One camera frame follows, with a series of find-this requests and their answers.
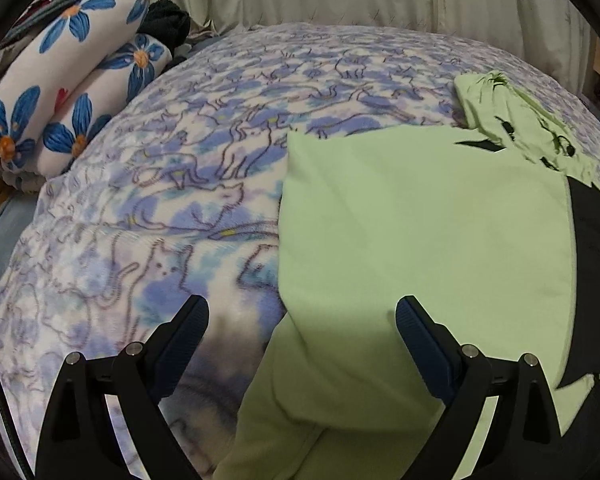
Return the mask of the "light green and black garment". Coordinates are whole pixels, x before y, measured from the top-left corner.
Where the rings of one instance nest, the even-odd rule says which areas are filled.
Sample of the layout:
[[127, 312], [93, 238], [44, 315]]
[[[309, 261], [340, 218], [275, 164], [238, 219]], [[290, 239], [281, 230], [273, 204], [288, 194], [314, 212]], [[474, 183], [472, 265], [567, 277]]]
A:
[[498, 72], [456, 77], [465, 128], [288, 139], [279, 213], [285, 315], [219, 479], [396, 479], [451, 389], [396, 307], [462, 344], [540, 360], [581, 477], [600, 448], [600, 185], [568, 128]]

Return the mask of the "grey folded clothes pile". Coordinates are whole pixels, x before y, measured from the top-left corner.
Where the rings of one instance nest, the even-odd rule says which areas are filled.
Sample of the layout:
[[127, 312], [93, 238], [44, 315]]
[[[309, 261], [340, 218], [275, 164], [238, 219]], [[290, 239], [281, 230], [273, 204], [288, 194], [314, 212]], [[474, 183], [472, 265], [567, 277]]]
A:
[[46, 26], [80, 0], [35, 0], [21, 18], [12, 25], [0, 42], [0, 50], [26, 36], [36, 26]]

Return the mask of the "purple cat print blanket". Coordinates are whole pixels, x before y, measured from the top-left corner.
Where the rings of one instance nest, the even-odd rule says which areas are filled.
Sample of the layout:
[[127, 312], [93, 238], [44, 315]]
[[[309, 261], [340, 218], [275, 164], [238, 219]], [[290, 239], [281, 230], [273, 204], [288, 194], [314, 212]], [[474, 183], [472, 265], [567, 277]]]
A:
[[114, 356], [192, 295], [206, 338], [166, 420], [209, 477], [283, 314], [277, 217], [286, 137], [464, 124], [453, 81], [498, 70], [596, 163], [600, 122], [516, 55], [414, 30], [287, 24], [235, 32], [152, 82], [38, 196], [0, 278], [0, 379], [27, 458], [65, 356]]

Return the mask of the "lower blue flower pillow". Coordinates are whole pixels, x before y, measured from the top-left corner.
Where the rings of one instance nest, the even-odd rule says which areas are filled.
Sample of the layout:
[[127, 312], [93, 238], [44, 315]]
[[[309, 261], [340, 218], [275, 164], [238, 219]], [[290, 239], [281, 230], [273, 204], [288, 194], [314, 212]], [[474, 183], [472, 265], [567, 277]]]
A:
[[44, 127], [32, 159], [33, 170], [46, 179], [66, 171], [171, 60], [168, 47], [145, 34], [135, 35], [104, 58]]

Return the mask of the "blue flower pillow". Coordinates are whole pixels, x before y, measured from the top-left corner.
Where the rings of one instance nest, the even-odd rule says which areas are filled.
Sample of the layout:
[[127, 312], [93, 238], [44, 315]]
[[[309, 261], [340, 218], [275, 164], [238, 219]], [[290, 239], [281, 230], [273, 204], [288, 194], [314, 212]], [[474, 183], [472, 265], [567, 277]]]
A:
[[150, 0], [80, 0], [46, 26], [0, 80], [0, 166], [20, 172], [56, 110], [129, 41]]
[[104, 58], [44, 127], [32, 159], [33, 170], [46, 179], [66, 171], [171, 60], [168, 47], [145, 34], [135, 35]]

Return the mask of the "upper blue flower pillow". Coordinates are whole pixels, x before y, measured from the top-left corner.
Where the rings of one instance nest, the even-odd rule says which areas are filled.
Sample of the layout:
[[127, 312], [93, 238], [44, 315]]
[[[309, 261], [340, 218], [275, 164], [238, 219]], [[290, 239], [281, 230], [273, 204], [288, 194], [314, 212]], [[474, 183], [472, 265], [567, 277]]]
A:
[[150, 0], [80, 0], [46, 26], [0, 80], [0, 166], [20, 172], [56, 110], [129, 41]]

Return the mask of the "black fuzzy item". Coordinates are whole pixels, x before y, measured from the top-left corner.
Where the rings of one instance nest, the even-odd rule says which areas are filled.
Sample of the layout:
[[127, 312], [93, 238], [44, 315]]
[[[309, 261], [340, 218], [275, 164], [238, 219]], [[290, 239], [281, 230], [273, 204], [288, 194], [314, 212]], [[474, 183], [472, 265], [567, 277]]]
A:
[[190, 29], [190, 16], [171, 0], [157, 0], [148, 8], [139, 34], [157, 39], [170, 51], [184, 44]]

